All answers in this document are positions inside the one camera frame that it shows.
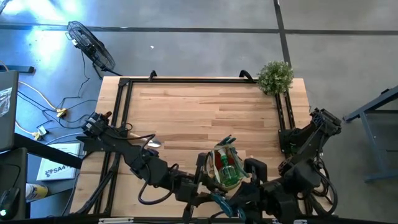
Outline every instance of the yellow cable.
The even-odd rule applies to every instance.
[[[7,65],[2,60],[0,60],[0,63],[2,63],[2,65],[4,66],[4,68],[6,68],[6,71],[8,72],[9,69],[8,69]]]
[[[39,92],[38,90],[36,90],[35,88],[31,87],[30,85],[28,85],[28,84],[26,84],[26,83],[24,83],[24,82],[21,82],[21,81],[18,81],[18,82],[19,82],[20,84],[23,84],[23,85],[25,85],[25,86],[28,86],[29,88],[31,88],[31,89],[33,89],[34,91],[36,91],[36,93],[38,93],[38,94],[47,102],[47,104],[51,106],[51,108],[53,108],[54,110],[57,110],[57,109],[46,99],[46,97],[44,97],[44,95],[43,95],[41,92]]]
[[[18,124],[18,122],[15,120],[15,124],[17,125],[17,127],[19,128],[19,129],[21,129],[21,130],[23,130],[24,132],[26,132],[26,133],[28,133],[28,134],[31,134],[31,135],[34,135],[32,132],[29,132],[29,131],[26,131],[25,129],[23,129],[19,124]]]

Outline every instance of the concrete floor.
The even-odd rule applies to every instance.
[[[280,0],[280,5],[286,29],[398,29],[398,2],[394,0]],[[13,0],[0,15],[0,25],[64,25],[70,20],[104,27],[278,28],[272,0]],[[36,86],[54,103],[76,95],[85,80],[80,52],[64,33],[39,28],[0,30],[0,59],[7,64],[34,66],[37,69],[34,75],[22,74],[20,79]],[[268,61],[283,60],[279,34],[95,32],[95,35],[114,57],[115,71],[124,75],[149,75],[156,70],[162,76],[235,77],[241,69],[255,74]],[[340,118],[398,84],[397,43],[396,35],[287,36],[295,76],[305,79],[310,104],[313,108],[326,108]],[[67,105],[98,96],[101,81],[87,58],[86,74],[91,79],[83,88],[83,99],[70,100]],[[42,102],[24,86],[20,91]],[[70,119],[91,113],[94,108],[93,102],[84,104],[72,111]],[[39,110],[21,100],[17,119],[29,130],[45,121]],[[49,139],[80,130],[51,131]],[[324,159],[339,194],[336,214],[396,222],[398,180],[363,182],[364,175],[377,169],[359,120],[343,124],[343,132],[327,142]],[[32,217],[59,215],[69,193],[33,203]]]

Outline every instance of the electric fan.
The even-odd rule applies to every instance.
[[[95,65],[104,72],[122,76],[113,71],[115,62],[111,54],[106,50],[104,43],[99,41],[87,27],[78,21],[71,21],[68,23],[67,29],[74,46],[80,49],[93,62],[93,67],[101,79],[102,77]]]

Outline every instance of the wooden tabletop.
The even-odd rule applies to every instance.
[[[104,77],[96,107],[97,113],[112,111],[118,90],[119,77]],[[121,122],[124,88],[118,124]],[[304,81],[294,78],[290,89],[295,124],[306,126],[309,104]],[[280,129],[275,98],[261,92],[256,84],[241,83],[134,83],[129,107],[128,123],[138,135],[156,133],[162,142],[158,148],[160,158],[180,165],[180,170],[195,171],[200,152],[208,152],[227,135],[236,137],[236,149],[241,158],[254,157],[268,166],[269,180],[279,177],[277,166],[284,160],[280,152],[277,131]],[[77,211],[98,186],[103,152],[92,153],[80,169],[71,212]],[[174,196],[157,205],[142,205],[138,191],[144,184],[121,162],[112,216],[129,217],[181,217],[185,203]],[[143,199],[163,197],[166,190],[147,187]],[[104,191],[102,208],[108,196]],[[209,217],[220,211],[217,204],[206,203],[194,210],[194,217]]]

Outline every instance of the potted plant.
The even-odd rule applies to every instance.
[[[269,62],[257,75],[259,89],[267,95],[283,93],[293,82],[293,70],[286,62]]]

